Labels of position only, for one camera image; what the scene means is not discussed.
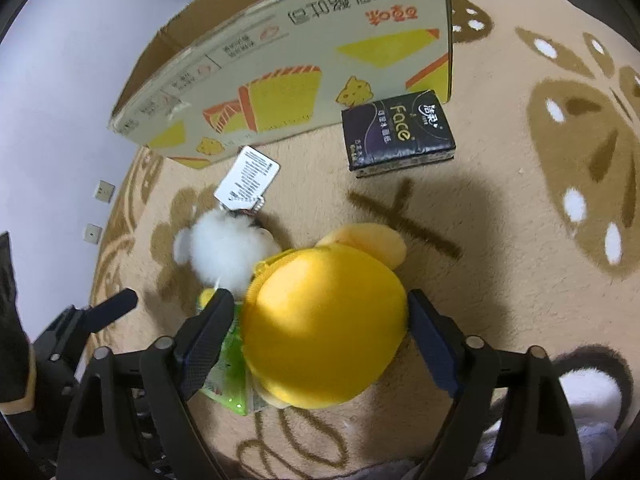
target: plush toy ear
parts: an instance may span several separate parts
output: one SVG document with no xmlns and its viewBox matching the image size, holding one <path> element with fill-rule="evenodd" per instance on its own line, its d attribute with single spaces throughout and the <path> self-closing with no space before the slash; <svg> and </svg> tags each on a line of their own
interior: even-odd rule
<svg viewBox="0 0 640 480">
<path fill-rule="evenodd" d="M 373 256 L 393 270 L 406 258 L 406 245 L 400 233 L 382 224 L 347 224 L 330 232 L 316 247 L 342 244 Z"/>
</svg>

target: yellow plush toy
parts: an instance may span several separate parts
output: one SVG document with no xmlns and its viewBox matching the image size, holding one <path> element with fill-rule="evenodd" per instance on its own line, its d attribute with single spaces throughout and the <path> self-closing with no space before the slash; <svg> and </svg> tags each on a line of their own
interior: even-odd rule
<svg viewBox="0 0 640 480">
<path fill-rule="evenodd" d="M 268 402 L 324 408 L 382 374 L 407 330 L 406 293 L 393 272 L 405 256 L 393 229 L 351 224 L 256 266 L 240 330 Z"/>
</svg>

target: white fluffy plush toy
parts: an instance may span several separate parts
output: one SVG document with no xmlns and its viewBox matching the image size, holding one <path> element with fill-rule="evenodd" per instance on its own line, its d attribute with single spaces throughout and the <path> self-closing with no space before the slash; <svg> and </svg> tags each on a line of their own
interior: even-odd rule
<svg viewBox="0 0 640 480">
<path fill-rule="evenodd" d="M 246 294 L 254 265 L 281 252 L 267 229 L 247 214 L 214 209 L 174 240 L 174 260 L 191 262 L 205 286 L 226 288 L 236 301 Z"/>
</svg>

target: beige fleece blanket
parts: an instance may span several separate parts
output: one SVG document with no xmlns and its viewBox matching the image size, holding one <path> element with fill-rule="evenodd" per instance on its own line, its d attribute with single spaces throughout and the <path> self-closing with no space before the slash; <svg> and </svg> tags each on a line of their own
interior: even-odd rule
<svg viewBox="0 0 640 480">
<path fill-rule="evenodd" d="M 454 0 L 452 162 L 356 180 L 340 126 L 261 147 L 282 169 L 266 226 L 309 246 L 355 221 L 408 245 L 398 275 L 466 333 L 551 354 L 583 343 L 640 371 L 640 54 L 565 0 Z M 139 307 L 99 335 L 146 348 L 193 313 L 201 285 L 172 261 L 175 234 L 214 207 L 227 160 L 185 168 L 140 150 L 104 234 L 92 301 L 121 287 Z M 450 406 L 407 337 L 385 374 L 343 405 L 241 417 L 203 394 L 207 443 L 250 474 L 317 478 L 419 456 Z"/>
</svg>

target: blue gripper pad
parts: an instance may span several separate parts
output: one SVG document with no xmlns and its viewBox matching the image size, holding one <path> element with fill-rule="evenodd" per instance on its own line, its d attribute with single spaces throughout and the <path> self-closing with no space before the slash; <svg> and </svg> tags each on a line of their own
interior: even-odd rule
<svg viewBox="0 0 640 480">
<path fill-rule="evenodd" d="M 433 381 L 450 397 L 455 397 L 460 389 L 456 353 L 445 341 L 434 325 L 432 316 L 440 316 L 431 302 L 421 291 L 411 291 L 408 295 L 409 330 L 414 336 L 418 350 L 429 369 Z"/>
</svg>

